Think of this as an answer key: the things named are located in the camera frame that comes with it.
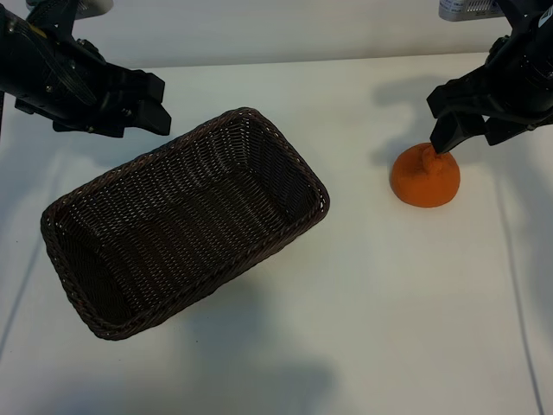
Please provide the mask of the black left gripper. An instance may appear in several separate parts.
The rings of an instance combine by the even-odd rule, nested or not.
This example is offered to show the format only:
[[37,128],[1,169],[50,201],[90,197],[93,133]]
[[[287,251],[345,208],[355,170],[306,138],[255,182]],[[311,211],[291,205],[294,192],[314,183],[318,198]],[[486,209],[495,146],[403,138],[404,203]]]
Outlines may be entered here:
[[121,138],[126,128],[156,135],[170,133],[172,118],[163,108],[165,82],[152,73],[99,63],[62,48],[31,48],[45,71],[24,82],[16,109],[53,121],[56,132],[80,131]]

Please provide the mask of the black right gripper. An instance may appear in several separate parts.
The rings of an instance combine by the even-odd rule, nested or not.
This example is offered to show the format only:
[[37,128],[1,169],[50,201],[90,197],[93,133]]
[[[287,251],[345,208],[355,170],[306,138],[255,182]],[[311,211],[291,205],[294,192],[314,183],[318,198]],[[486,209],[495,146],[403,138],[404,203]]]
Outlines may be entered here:
[[529,36],[499,38],[484,65],[438,86],[427,102],[438,118],[430,135],[436,154],[464,142],[453,112],[488,116],[490,146],[547,124],[547,45]]

